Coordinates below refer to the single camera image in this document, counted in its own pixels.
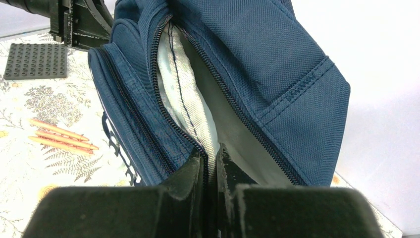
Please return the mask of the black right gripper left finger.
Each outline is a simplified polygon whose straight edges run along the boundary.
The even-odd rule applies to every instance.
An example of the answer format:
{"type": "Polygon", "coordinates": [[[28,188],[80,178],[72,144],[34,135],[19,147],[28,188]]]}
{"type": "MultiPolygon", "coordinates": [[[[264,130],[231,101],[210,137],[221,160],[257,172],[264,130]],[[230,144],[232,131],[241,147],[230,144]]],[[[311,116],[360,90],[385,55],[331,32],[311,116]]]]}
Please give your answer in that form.
{"type": "Polygon", "coordinates": [[[60,187],[37,206],[26,238],[199,238],[202,157],[142,187],[60,187]]]}

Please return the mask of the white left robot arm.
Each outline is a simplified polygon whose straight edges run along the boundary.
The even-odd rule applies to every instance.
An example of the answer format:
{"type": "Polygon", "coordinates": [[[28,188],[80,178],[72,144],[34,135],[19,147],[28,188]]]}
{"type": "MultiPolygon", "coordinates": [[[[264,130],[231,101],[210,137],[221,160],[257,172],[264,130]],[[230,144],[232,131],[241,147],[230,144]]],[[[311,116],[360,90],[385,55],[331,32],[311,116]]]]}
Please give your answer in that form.
{"type": "Polygon", "coordinates": [[[67,47],[87,51],[109,41],[113,17],[103,0],[2,0],[50,19],[49,33],[67,47]]]}

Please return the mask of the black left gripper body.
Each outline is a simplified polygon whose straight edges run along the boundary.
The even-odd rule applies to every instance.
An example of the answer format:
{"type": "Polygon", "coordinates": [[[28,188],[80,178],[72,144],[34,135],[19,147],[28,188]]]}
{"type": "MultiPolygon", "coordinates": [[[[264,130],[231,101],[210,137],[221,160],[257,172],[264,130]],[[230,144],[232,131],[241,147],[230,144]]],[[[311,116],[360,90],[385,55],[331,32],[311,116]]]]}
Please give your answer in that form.
{"type": "Polygon", "coordinates": [[[50,34],[53,39],[66,46],[72,45],[73,1],[50,0],[50,34]]]}

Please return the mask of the navy blue backpack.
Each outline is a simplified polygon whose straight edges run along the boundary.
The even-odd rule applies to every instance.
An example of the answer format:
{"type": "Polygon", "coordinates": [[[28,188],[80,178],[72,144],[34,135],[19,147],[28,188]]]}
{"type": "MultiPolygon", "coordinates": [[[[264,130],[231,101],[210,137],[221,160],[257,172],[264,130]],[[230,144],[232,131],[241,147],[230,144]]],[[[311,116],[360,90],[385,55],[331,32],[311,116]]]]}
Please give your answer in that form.
{"type": "Polygon", "coordinates": [[[259,184],[329,186],[350,85],[288,0],[119,0],[89,68],[132,179],[165,181],[222,146],[259,184]]]}

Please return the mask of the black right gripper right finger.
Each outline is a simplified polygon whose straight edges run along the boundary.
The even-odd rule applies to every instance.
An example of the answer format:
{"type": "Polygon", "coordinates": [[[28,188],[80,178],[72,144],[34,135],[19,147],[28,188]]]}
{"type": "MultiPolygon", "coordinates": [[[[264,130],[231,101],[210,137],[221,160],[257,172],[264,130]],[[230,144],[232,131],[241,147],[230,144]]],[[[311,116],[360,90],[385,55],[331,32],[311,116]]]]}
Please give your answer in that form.
{"type": "Polygon", "coordinates": [[[373,210],[356,190],[262,186],[225,146],[217,157],[217,228],[222,238],[380,238],[373,210]]]}

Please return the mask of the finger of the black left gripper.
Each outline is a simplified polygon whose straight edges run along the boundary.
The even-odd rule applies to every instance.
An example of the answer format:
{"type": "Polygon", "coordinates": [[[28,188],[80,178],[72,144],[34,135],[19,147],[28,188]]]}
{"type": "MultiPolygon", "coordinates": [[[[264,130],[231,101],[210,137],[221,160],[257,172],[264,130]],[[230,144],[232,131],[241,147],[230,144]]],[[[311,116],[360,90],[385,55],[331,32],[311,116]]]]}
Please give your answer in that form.
{"type": "Polygon", "coordinates": [[[72,1],[71,47],[81,51],[108,43],[113,16],[104,0],[72,1]]]}

